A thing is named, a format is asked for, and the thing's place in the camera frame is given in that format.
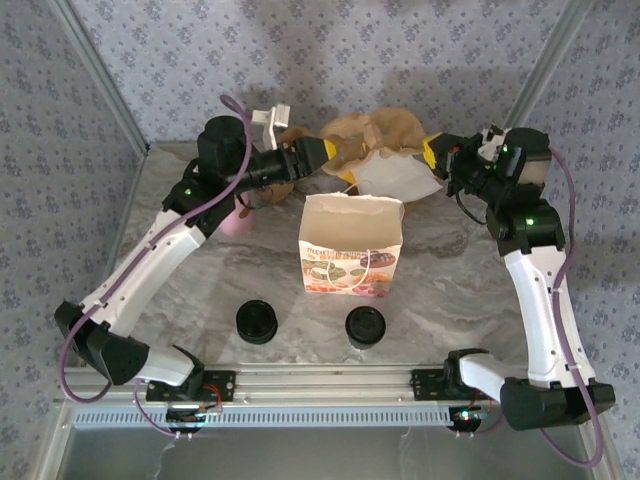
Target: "cable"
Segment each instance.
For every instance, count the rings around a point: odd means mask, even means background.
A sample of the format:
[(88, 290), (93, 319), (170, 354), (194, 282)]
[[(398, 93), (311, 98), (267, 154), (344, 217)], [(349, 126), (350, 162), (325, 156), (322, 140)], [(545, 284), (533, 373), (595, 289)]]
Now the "cable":
[(156, 422), (154, 422), (152, 420), (152, 418), (149, 416), (149, 414), (147, 412), (145, 412), (142, 409), (142, 405), (140, 405), (140, 399), (138, 398), (138, 390), (140, 390), (140, 385), (142, 384), (142, 379), (140, 378), (136, 378), (136, 383), (133, 387), (133, 403), (136, 404), (136, 407), (138, 408), (138, 411), (140, 412), (140, 415), (142, 415), (144, 417), (144, 419), (147, 421), (147, 423), (149, 423), (149, 425), (151, 425), (153, 427), (154, 430), (156, 430), (157, 432), (166, 435), (167, 437), (175, 437), (176, 434), (169, 431), (169, 430), (165, 430), (164, 428), (162, 428), (160, 425), (158, 425)]
[(460, 192), (459, 191), (456, 192), (456, 203), (460, 207), (460, 210), (462, 210), (464, 213), (466, 213), (467, 217), (469, 217), (471, 220), (476, 222), (478, 225), (486, 225), (487, 224), (487, 222), (483, 222), (482, 220), (478, 220), (478, 218), (473, 213), (471, 213), (469, 210), (467, 210), (467, 207), (464, 206), (464, 204), (462, 203), (462, 200), (460, 199)]
[(247, 171), (247, 168), (249, 167), (249, 160), (251, 159), (251, 144), (252, 144), (251, 116), (247, 111), (245, 111), (238, 104), (238, 102), (236, 102), (233, 98), (231, 98), (228, 95), (221, 95), (220, 101), (225, 107), (229, 108), (230, 110), (237, 113), (238, 116), (240, 116), (240, 120), (242, 120), (242, 125), (244, 126), (246, 148), (244, 152), (244, 158), (242, 159), (242, 164), (240, 165), (240, 169), (238, 170), (238, 173), (236, 174), (233, 181), (229, 185), (227, 185), (227, 187), (222, 192), (220, 192), (214, 198), (209, 200), (207, 203), (204, 203), (199, 207), (194, 208), (193, 210), (187, 212), (186, 214), (182, 215), (180, 218), (177, 218), (176, 220), (171, 222), (169, 225), (164, 227), (162, 230), (160, 230), (160, 232), (158, 232), (149, 241), (147, 246), (144, 247), (142, 250), (140, 250), (140, 252), (138, 253), (138, 255), (136, 255), (133, 261), (129, 265), (127, 265), (124, 271), (113, 282), (111, 287), (107, 289), (104, 295), (100, 297), (99, 299), (100, 303), (97, 305), (93, 305), (86, 313), (84, 313), (78, 319), (75, 325), (71, 328), (71, 330), (69, 331), (69, 334), (65, 338), (64, 344), (62, 345), (62, 350), (60, 351), (60, 357), (58, 358), (58, 377), (60, 379), (60, 387), (62, 388), (62, 391), (64, 392), (67, 398), (69, 398), (70, 400), (73, 400), (74, 402), (77, 402), (77, 403), (97, 402), (102, 397), (104, 397), (106, 393), (109, 391), (109, 389), (111, 388), (111, 382), (108, 382), (107, 385), (102, 389), (100, 393), (98, 393), (96, 396), (91, 398), (78, 397), (75, 393), (71, 391), (71, 388), (69, 387), (69, 384), (67, 383), (67, 380), (65, 378), (64, 369), (67, 363), (67, 355), (69, 353), (69, 349), (71, 348), (73, 339), (78, 333), (78, 331), (84, 326), (85, 323), (87, 323), (87, 321), (91, 318), (91, 316), (94, 315), (100, 309), (102, 305), (105, 305), (108, 302), (111, 296), (120, 287), (120, 285), (122, 285), (122, 283), (129, 277), (129, 275), (131, 275), (131, 272), (134, 271), (134, 269), (146, 256), (146, 254), (149, 253), (165, 237), (167, 233), (173, 230), (176, 226), (182, 225), (184, 222), (186, 222), (190, 218), (193, 218), (196, 215), (199, 215), (202, 212), (213, 207), (214, 205), (222, 201), (227, 195), (231, 194), (233, 190), (238, 186), (238, 184), (240, 183), (240, 180), (242, 180), (242, 175), (244, 175), (244, 173)]
[(564, 458), (571, 465), (580, 468), (593, 468), (600, 460), (602, 460), (602, 455), (604, 453), (604, 438), (602, 434), (602, 426), (600, 425), (600, 420), (598, 419), (598, 412), (596, 411), (596, 407), (591, 400), (591, 396), (589, 395), (589, 391), (587, 390), (584, 381), (582, 380), (582, 376), (577, 370), (577, 365), (575, 358), (573, 357), (573, 353), (571, 352), (571, 346), (569, 344), (569, 339), (567, 338), (567, 332), (564, 329), (564, 325), (562, 323), (562, 315), (560, 310), (560, 286), (562, 285), (563, 280), (567, 275), (567, 271), (571, 267), (571, 263), (573, 262), (573, 258), (576, 251), (575, 244), (575, 220), (576, 220), (576, 192), (575, 187), (573, 185), (573, 179), (571, 178), (571, 172), (569, 171), (569, 167), (567, 166), (567, 162), (562, 155), (556, 152), (554, 149), (551, 149), (551, 153), (555, 157), (555, 159), (560, 164), (562, 171), (564, 172), (564, 176), (567, 179), (567, 185), (569, 187), (569, 242), (571, 244), (571, 248), (569, 250), (569, 254), (565, 259), (564, 263), (558, 270), (558, 275), (556, 276), (555, 281), (553, 282), (553, 293), (551, 296), (552, 306), (553, 306), (553, 317), (556, 324), (556, 330), (558, 332), (558, 339), (560, 340), (560, 348), (562, 348), (562, 353), (567, 359), (567, 363), (569, 364), (569, 369), (571, 371), (571, 375), (573, 377), (573, 381), (578, 385), (578, 390), (582, 394), (582, 398), (584, 399), (584, 403), (587, 407), (587, 411), (589, 412), (589, 416), (591, 417), (591, 423), (593, 424), (593, 429), (595, 431), (595, 452), (593, 454), (593, 458), (588, 461), (581, 461), (573, 458), (567, 453), (563, 452), (558, 445), (554, 443), (549, 434), (545, 432), (543, 429), (540, 429), (540, 433), (547, 441), (547, 443), (551, 446), (551, 448), (562, 458)]

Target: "brown paper bag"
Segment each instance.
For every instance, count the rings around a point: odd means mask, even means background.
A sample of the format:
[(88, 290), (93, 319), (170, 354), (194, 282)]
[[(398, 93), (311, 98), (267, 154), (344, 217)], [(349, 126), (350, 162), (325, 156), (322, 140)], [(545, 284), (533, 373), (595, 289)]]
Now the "brown paper bag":
[(402, 247), (400, 200), (310, 195), (300, 224), (300, 261), (307, 292), (384, 297)]

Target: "gray marble table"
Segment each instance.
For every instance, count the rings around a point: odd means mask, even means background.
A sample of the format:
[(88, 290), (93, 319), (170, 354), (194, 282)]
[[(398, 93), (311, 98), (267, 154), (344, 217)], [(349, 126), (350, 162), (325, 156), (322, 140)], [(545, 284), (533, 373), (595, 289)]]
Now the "gray marble table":
[[(127, 224), (121, 258), (142, 237), (195, 144), (152, 148)], [(483, 347), (526, 363), (515, 289), (485, 227), (469, 220), (438, 192), (403, 221), (404, 246), (385, 299), (306, 293), (298, 256), (298, 228), (311, 193), (337, 191), (342, 182), (316, 174), (299, 182), (281, 204), (256, 211), (254, 229), (238, 238), (216, 233), (153, 297), (134, 331), (149, 343), (177, 344), (205, 363), (440, 363), (452, 349)], [(469, 207), (480, 211), (469, 199)], [(276, 311), (275, 338), (250, 345), (236, 333), (238, 307), (263, 299)], [(348, 342), (344, 321), (371, 304), (387, 333), (361, 352)]]

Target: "metal frame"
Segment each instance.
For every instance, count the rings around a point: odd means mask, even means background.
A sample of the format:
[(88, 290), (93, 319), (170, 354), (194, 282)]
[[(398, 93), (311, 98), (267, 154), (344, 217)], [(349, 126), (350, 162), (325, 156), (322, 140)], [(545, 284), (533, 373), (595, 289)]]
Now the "metal frame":
[[(215, 365), (209, 368), (237, 372), (234, 401), (224, 404), (221, 416), (211, 416), (208, 419), (207, 426), (211, 428), (323, 427), (354, 424), (406, 426), (414, 421), (416, 425), (448, 425), (448, 408), (468, 404), (467, 401), (414, 400), (410, 385), (411, 371), (417, 368), (439, 368), (438, 365), (253, 364)], [(98, 373), (86, 368), (67, 369), (67, 381), (74, 392), (86, 397), (98, 393), (105, 382)], [(140, 418), (124, 416), (131, 415), (131, 412), (137, 415), (132, 410), (132, 395), (133, 385), (127, 384), (113, 387), (98, 405), (82, 405), (64, 400), (60, 393), (55, 403), (57, 414), (52, 414), (39, 452), (34, 457), (29, 478), (55, 478), (63, 460), (71, 427), (74, 425), (77, 428), (90, 428), (92, 424), (94, 428), (102, 428), (109, 424), (115, 427), (139, 426)], [(168, 406), (185, 405), (144, 404), (145, 410), (161, 424), (163, 413)], [(318, 417), (318, 412), (320, 415), (323, 412), (337, 415), (332, 418)], [(428, 414), (421, 417), (421, 412)], [(223, 419), (225, 413), (229, 414), (230, 418)], [(605, 457), (592, 470), (593, 478), (622, 478), (622, 467), (611, 441), (605, 417), (601, 417), (601, 423), (605, 436)], [(592, 453), (594, 433), (591, 424), (581, 425), (579, 432), (585, 451)]]
[(536, 64), (529, 73), (507, 118), (505, 118), (503, 126), (520, 127), (527, 123), (533, 107), (535, 107), (594, 3), (595, 0), (567, 1), (549, 39), (542, 47)]

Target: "floral wallpaper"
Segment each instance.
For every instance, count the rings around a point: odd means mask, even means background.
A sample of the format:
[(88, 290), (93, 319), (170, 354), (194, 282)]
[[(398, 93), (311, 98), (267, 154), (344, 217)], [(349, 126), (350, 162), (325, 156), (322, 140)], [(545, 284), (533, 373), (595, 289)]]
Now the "floral wallpaper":
[(408, 107), (429, 131), (504, 119), (564, 0), (73, 0), (147, 140), (285, 101), (292, 124)]
[(53, 311), (100, 281), (139, 159), (44, 0), (0, 3), (0, 478), (58, 388)]
[[(192, 140), (226, 92), (292, 123), (404, 106), (427, 131), (474, 132), (516, 99), (564, 0), (73, 0), (147, 140)], [(603, 0), (529, 124), (578, 189), (572, 296), (619, 404), (610, 427), (640, 478), (640, 11)], [(57, 388), (51, 312), (104, 266), (139, 159), (46, 0), (0, 5), (0, 478), (22, 478)], [(565, 209), (565, 182), (548, 192)]]
[[(576, 184), (570, 285), (582, 341), (616, 389), (609, 425), (627, 478), (640, 478), (640, 4), (598, 2), (529, 123), (550, 132)], [(548, 196), (566, 215), (556, 168)]]

